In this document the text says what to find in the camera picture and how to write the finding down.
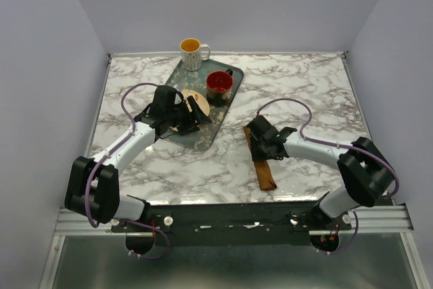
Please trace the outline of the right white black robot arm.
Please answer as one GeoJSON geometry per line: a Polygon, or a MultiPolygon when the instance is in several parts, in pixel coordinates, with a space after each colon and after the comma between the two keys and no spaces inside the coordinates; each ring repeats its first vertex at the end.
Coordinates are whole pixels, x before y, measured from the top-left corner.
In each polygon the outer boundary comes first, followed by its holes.
{"type": "Polygon", "coordinates": [[[255,162],[301,158],[340,172],[343,184],[322,196],[308,214],[319,229],[327,229],[350,209],[375,206],[389,186],[398,182],[393,168],[366,137],[351,143],[313,139],[305,136],[302,129],[284,127],[279,131],[262,115],[246,128],[255,162]]]}

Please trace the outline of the brown cloth napkin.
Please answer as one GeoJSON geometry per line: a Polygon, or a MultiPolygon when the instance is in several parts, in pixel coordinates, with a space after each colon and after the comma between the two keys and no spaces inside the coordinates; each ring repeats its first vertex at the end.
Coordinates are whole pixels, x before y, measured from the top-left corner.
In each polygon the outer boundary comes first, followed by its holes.
{"type": "MultiPolygon", "coordinates": [[[[243,127],[244,135],[248,142],[248,148],[250,153],[253,153],[250,130],[248,127],[243,127]]],[[[258,186],[261,191],[269,192],[277,189],[277,184],[274,182],[271,169],[267,161],[253,162],[258,180],[258,186]]]]}

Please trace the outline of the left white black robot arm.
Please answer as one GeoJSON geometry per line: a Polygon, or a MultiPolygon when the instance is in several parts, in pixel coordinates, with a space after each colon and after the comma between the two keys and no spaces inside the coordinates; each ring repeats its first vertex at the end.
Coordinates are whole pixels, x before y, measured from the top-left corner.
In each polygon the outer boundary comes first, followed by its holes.
{"type": "Polygon", "coordinates": [[[120,195],[119,177],[144,149],[171,135],[189,135],[212,121],[205,97],[189,89],[158,85],[153,100],[114,143],[72,164],[64,206],[88,218],[92,227],[112,219],[126,219],[135,231],[150,223],[145,200],[120,195]]]}

